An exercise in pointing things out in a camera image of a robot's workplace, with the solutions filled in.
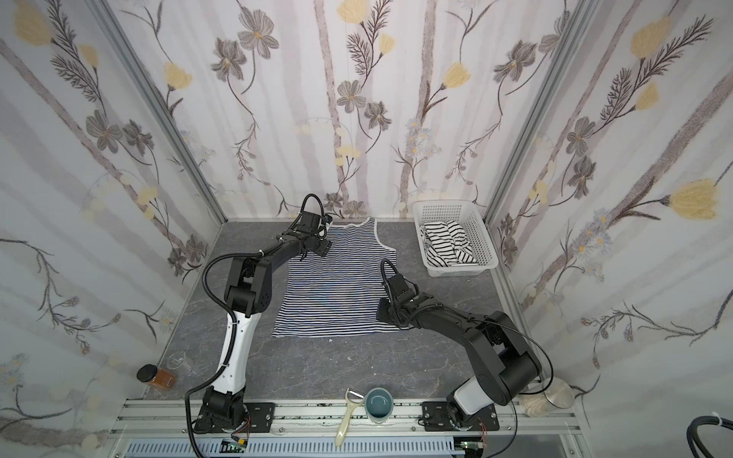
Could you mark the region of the blue white striped tank top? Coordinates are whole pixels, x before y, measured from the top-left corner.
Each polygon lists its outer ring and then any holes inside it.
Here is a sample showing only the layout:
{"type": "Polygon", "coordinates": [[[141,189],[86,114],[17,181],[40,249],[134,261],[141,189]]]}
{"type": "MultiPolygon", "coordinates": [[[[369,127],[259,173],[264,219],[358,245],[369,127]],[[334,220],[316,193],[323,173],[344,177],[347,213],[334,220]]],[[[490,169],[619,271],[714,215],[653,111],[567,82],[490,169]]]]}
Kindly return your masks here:
{"type": "Polygon", "coordinates": [[[377,320],[382,286],[381,261],[396,262],[397,250],[381,243],[378,221],[333,225],[326,257],[309,255],[288,262],[284,299],[274,338],[345,338],[393,333],[399,328],[377,320]]]}

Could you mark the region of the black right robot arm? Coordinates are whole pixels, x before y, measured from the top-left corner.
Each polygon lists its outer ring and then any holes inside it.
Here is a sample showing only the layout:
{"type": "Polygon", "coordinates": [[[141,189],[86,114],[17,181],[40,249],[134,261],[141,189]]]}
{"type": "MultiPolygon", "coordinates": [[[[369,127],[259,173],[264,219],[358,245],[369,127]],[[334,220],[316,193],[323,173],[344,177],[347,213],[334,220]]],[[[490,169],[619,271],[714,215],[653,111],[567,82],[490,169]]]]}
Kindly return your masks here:
{"type": "Polygon", "coordinates": [[[542,372],[542,364],[510,317],[496,311],[476,315],[444,305],[419,290],[403,275],[382,280],[386,297],[380,300],[377,320],[400,329],[437,333],[461,345],[473,376],[446,400],[447,422],[464,429],[489,406],[507,406],[542,372]]]}

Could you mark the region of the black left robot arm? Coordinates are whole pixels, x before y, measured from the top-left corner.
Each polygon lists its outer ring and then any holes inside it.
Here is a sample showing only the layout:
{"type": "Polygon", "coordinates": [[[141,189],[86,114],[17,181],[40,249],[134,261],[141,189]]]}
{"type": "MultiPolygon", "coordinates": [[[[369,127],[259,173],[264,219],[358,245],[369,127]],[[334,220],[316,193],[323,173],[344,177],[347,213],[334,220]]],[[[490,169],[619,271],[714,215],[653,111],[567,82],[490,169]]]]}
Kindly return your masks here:
{"type": "Polygon", "coordinates": [[[191,433],[240,431],[251,420],[244,402],[246,366],[257,325],[272,300],[273,274],[294,258],[302,260],[311,253],[326,257],[331,223],[332,217],[324,213],[303,211],[273,245],[258,252],[221,255],[206,265],[202,288],[227,314],[227,329],[214,376],[184,395],[191,433]],[[231,265],[219,298],[208,284],[208,274],[222,261],[231,265]]]}

